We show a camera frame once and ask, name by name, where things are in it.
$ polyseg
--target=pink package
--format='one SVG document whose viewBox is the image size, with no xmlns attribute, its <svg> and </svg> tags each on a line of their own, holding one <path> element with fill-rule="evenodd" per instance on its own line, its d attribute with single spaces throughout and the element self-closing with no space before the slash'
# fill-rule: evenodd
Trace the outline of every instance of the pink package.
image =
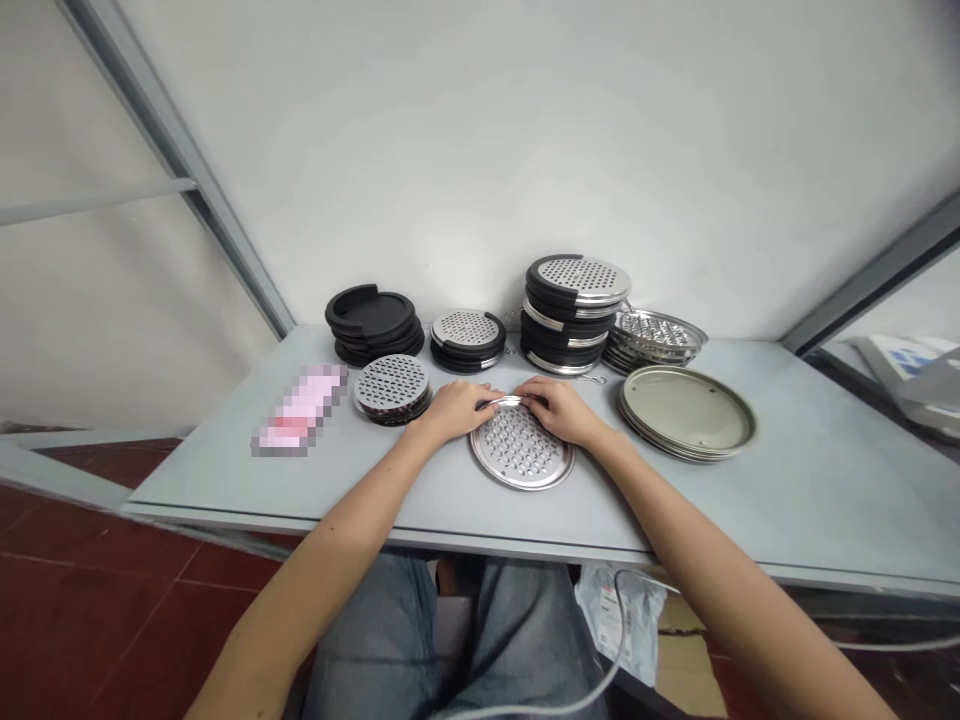
<svg viewBox="0 0 960 720">
<path fill-rule="evenodd" d="M 314 443 L 323 419 L 347 391 L 345 365 L 313 365 L 284 393 L 265 426 L 255 431 L 251 447 L 255 455 L 303 455 Z"/>
</svg>

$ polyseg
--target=white wall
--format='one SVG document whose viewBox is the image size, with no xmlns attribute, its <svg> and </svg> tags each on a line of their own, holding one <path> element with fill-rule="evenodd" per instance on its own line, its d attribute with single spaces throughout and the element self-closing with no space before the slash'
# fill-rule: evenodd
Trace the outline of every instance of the white wall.
<svg viewBox="0 0 960 720">
<path fill-rule="evenodd" d="M 864 335 L 931 335 L 960 343 L 960 252 L 915 277 L 835 339 Z"/>
<path fill-rule="evenodd" d="M 0 206 L 164 177 L 53 2 L 0 4 Z M 0 228 L 0 415 L 194 424 L 275 344 L 179 197 Z"/>
<path fill-rule="evenodd" d="M 582 251 L 776 338 L 960 187 L 945 0 L 121 0 L 301 322 Z"/>
</svg>

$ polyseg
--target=blue jeans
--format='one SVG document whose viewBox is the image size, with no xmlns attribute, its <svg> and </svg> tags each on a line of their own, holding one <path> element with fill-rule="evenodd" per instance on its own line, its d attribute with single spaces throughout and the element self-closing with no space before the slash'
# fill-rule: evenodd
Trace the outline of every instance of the blue jeans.
<svg viewBox="0 0 960 720">
<path fill-rule="evenodd" d="M 486 562 L 466 683 L 452 699 L 433 649 L 437 591 L 422 560 L 382 553 L 317 647 L 304 720 L 446 718 L 565 705 L 602 675 L 563 565 Z M 575 717 L 606 719 L 603 699 Z"/>
</svg>

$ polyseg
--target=gray table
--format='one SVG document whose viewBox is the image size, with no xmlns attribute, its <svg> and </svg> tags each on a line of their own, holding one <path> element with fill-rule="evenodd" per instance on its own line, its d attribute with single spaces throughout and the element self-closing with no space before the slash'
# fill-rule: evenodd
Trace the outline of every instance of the gray table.
<svg viewBox="0 0 960 720">
<path fill-rule="evenodd" d="M 515 346 L 511 337 L 509 344 Z M 421 359 L 435 386 L 455 376 Z M 325 327 L 298 327 L 133 493 L 127 512 L 190 525 L 305 532 L 369 470 L 401 430 L 351 401 L 307 457 L 253 457 L 250 438 L 309 364 L 335 363 Z M 956 465 L 778 345 L 711 341 L 692 367 L 753 406 L 754 443 L 713 466 L 637 448 L 772 576 L 792 583 L 960 597 Z M 620 376 L 577 389 L 607 422 Z M 534 374 L 519 355 L 472 376 L 511 390 Z M 424 469 L 390 535 L 397 544 L 564 560 L 650 563 L 650 546 L 602 470 L 579 453 L 542 493 L 490 479 L 466 439 Z"/>
</svg>

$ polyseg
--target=cable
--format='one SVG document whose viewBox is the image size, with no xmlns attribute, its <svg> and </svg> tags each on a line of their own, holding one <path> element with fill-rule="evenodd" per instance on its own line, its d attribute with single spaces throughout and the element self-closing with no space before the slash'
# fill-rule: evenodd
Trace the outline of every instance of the cable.
<svg viewBox="0 0 960 720">
<path fill-rule="evenodd" d="M 925 640 L 918 643 L 904 643 L 902 645 L 860 645 L 858 643 L 833 643 L 841 650 L 863 650 L 865 652 L 929 652 L 931 650 L 946 650 L 960 645 L 960 635 L 940 638 L 939 640 Z"/>
<path fill-rule="evenodd" d="M 626 612 L 623 609 L 623 598 L 620 596 L 620 576 L 623 573 L 636 575 L 646 582 L 665 588 L 670 592 L 676 593 L 677 595 L 680 594 L 680 591 L 678 591 L 676 588 L 672 588 L 666 583 L 660 582 L 659 580 L 654 580 L 646 573 L 642 573 L 637 570 L 617 570 L 613 576 L 613 589 L 617 593 L 617 604 L 620 606 L 620 647 L 617 648 L 617 657 L 614 659 L 613 665 L 610 666 L 610 670 L 606 675 L 603 676 L 603 679 L 593 690 L 569 705 L 561 705 L 554 708 L 537 707 L 536 705 L 498 705 L 497 707 L 492 708 L 467 710 L 465 712 L 453 715 L 448 720 L 484 720 L 484 718 L 496 717 L 498 715 L 541 715 L 545 717 L 558 717 L 560 715 L 569 715 L 570 713 L 575 713 L 578 710 L 583 710 L 583 708 L 587 707 L 590 703 L 594 702 L 598 697 L 603 695 L 604 690 L 610 687 L 610 684 L 613 682 L 613 678 L 616 677 L 617 671 L 620 669 L 620 656 L 623 654 L 623 648 L 627 644 L 627 618 Z"/>
</svg>

